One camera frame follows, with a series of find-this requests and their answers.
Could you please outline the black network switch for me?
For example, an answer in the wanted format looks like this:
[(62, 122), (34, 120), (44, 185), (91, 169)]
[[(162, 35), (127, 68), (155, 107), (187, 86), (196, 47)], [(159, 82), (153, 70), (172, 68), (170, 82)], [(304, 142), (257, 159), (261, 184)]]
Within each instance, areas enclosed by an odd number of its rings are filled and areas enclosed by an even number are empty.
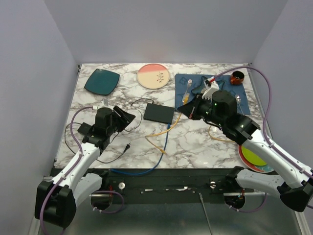
[(143, 116), (144, 120), (164, 124), (171, 124), (174, 116), (174, 107), (148, 103)]

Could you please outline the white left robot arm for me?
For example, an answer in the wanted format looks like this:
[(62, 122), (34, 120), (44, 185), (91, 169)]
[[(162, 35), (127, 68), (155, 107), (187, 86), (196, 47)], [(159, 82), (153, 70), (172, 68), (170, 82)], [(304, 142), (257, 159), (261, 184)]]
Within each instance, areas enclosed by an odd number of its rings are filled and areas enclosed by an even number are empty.
[(67, 228), (73, 221), (78, 206), (93, 192), (104, 193), (109, 186), (107, 179), (87, 173), (110, 143), (111, 135), (122, 132), (135, 115), (118, 106), (99, 108), (95, 122), (82, 141), (77, 141), (78, 152), (61, 172), (49, 182), (42, 181), (37, 187), (35, 218), (44, 223)]

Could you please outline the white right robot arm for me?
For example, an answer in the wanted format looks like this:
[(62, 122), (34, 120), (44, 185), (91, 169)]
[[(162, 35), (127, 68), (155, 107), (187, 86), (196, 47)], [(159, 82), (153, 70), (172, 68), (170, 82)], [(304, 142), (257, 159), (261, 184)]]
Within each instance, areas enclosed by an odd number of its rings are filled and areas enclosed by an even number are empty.
[(237, 101), (227, 91), (216, 91), (210, 100), (196, 95), (178, 111), (192, 120), (216, 125), (230, 140), (262, 158), (277, 175), (265, 175), (234, 167), (226, 176), (225, 187), (255, 189), (277, 196), (290, 209), (303, 212), (313, 197), (313, 170), (282, 149), (248, 116), (237, 112)]

